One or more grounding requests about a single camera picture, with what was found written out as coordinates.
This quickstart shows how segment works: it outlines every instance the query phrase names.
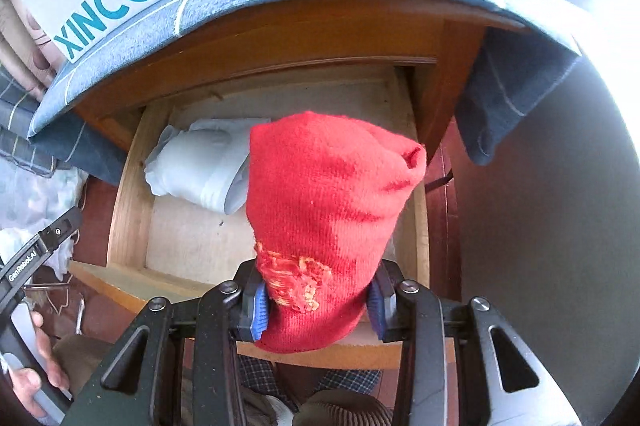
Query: gray panel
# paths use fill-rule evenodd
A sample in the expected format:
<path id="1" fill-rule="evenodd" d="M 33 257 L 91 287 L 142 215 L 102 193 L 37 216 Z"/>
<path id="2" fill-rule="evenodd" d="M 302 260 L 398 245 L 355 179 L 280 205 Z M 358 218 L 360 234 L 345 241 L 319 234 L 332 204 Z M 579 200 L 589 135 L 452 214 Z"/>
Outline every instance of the gray panel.
<path id="1" fill-rule="evenodd" d="M 451 148 L 463 297 L 488 297 L 602 421 L 640 359 L 640 168 L 606 86 L 579 64 L 498 147 Z"/>

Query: person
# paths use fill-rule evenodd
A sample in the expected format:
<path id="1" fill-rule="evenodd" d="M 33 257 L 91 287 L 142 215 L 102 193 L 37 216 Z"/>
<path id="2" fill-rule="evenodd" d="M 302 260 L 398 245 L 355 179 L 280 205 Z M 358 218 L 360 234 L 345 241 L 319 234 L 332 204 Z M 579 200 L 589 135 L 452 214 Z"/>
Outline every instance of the person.
<path id="1" fill-rule="evenodd" d="M 52 348 L 42 330 L 44 319 L 31 313 L 36 328 L 36 346 L 46 360 L 45 372 L 56 388 L 77 396 L 111 345 L 72 334 Z M 278 382 L 271 363 L 238 355 L 241 396 L 249 426 L 390 426 L 391 412 L 369 395 L 380 379 L 380 371 L 328 370 L 315 387 L 315 393 L 301 403 Z M 36 419 L 46 418 L 34 401 L 42 386 L 40 376 L 29 368 L 9 369 L 14 393 Z M 190 403 L 190 371 L 182 379 L 182 423 L 193 426 Z"/>

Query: red sock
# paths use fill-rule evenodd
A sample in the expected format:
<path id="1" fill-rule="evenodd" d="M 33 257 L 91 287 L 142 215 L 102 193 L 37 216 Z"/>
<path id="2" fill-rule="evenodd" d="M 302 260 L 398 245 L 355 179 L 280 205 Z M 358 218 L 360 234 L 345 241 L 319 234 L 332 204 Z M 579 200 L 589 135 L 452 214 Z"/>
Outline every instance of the red sock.
<path id="1" fill-rule="evenodd" d="M 425 167 L 420 144 L 346 117 L 306 112 L 252 129 L 246 213 L 275 302 L 260 348 L 315 350 L 354 329 Z"/>

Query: red floor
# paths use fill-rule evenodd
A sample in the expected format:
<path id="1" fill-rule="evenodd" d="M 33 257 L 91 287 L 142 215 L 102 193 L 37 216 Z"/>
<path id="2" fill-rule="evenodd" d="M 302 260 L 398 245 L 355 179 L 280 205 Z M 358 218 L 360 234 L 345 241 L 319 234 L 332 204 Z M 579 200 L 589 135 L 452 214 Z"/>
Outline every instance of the red floor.
<path id="1" fill-rule="evenodd" d="M 450 169 L 447 142 L 455 131 L 452 124 L 447 131 L 442 146 L 431 161 L 427 171 L 426 182 L 439 179 Z M 106 265 L 107 245 L 111 215 L 115 203 L 117 189 L 93 177 L 87 183 L 86 203 L 82 211 L 84 223 L 81 227 L 81 237 L 74 249 L 74 260 L 94 265 Z M 443 297 L 460 298 L 460 242 L 458 238 L 458 213 L 455 195 L 455 183 L 451 181 L 447 186 L 427 194 L 427 209 L 430 235 L 430 265 L 431 288 Z M 72 281 L 72 290 L 68 306 L 62 310 L 60 316 L 46 303 L 41 307 L 45 315 L 46 332 L 52 336 L 62 337 L 75 332 L 76 315 L 82 294 L 86 301 L 86 310 L 82 323 L 82 332 L 90 337 L 113 343 L 130 324 L 134 315 L 118 304 L 77 280 Z M 62 292 L 52 295 L 53 303 L 58 306 L 65 303 Z M 455 392 L 455 363 L 450 359 L 449 385 L 455 399 L 452 399 L 450 410 L 450 425 L 457 424 L 457 396 Z M 314 380 L 318 374 L 312 369 L 283 365 L 281 373 L 287 379 L 300 381 L 306 371 L 306 378 Z M 396 386 L 398 385 L 398 371 L 385 370 L 383 377 L 374 390 L 373 395 L 386 406 L 392 407 L 395 402 Z"/>

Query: wooden drawer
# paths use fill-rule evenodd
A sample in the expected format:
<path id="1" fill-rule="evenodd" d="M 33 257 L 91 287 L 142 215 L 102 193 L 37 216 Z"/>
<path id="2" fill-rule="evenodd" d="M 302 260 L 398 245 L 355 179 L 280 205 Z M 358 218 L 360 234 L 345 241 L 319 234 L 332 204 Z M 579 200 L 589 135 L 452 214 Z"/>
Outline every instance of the wooden drawer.
<path id="1" fill-rule="evenodd" d="M 270 117 L 313 110 L 348 115 L 417 139 L 404 76 L 388 65 L 296 68 L 219 82 L 152 102 L 143 113 L 127 158 L 111 223 L 106 267 L 73 262 L 71 271 L 132 312 L 154 296 L 172 302 L 196 298 L 231 279 L 239 263 L 255 257 L 244 207 L 225 216 L 174 197 L 155 197 L 144 160 L 168 123 L 186 129 L 197 119 Z M 408 278 L 429 283 L 426 203 L 414 190 L 385 257 Z M 332 346 L 302 354 L 270 354 L 238 343 L 241 354 L 328 368 L 396 368 L 401 345 L 383 345 L 365 320 Z"/>

